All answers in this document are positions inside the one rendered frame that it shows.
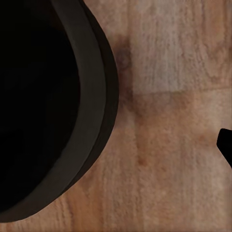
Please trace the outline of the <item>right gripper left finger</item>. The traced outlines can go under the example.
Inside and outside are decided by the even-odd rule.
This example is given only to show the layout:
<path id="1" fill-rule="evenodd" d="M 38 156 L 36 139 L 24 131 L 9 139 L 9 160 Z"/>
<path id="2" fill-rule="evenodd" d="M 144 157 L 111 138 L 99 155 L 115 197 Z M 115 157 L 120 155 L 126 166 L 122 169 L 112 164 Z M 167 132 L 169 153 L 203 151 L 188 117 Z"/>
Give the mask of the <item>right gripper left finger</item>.
<path id="1" fill-rule="evenodd" d="M 25 148 L 25 139 L 21 129 L 0 134 L 0 186 Z"/>

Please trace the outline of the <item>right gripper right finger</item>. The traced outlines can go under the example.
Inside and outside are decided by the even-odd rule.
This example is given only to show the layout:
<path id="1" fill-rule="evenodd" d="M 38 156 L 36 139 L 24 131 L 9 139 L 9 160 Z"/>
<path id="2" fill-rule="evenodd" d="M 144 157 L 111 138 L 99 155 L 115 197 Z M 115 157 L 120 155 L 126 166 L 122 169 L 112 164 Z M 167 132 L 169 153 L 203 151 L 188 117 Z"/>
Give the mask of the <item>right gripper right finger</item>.
<path id="1" fill-rule="evenodd" d="M 222 128 L 217 138 L 217 147 L 232 167 L 232 130 Z"/>

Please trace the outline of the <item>cauldron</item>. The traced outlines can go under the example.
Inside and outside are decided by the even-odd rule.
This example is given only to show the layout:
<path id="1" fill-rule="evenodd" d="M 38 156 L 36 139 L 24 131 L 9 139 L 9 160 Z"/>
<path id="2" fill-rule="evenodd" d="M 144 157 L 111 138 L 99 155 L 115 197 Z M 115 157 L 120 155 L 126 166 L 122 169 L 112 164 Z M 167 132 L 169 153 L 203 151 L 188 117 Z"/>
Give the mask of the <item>cauldron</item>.
<path id="1" fill-rule="evenodd" d="M 0 222 L 34 215 L 99 158 L 114 128 L 119 77 L 84 0 L 0 0 L 0 134 L 25 148 L 0 186 Z"/>

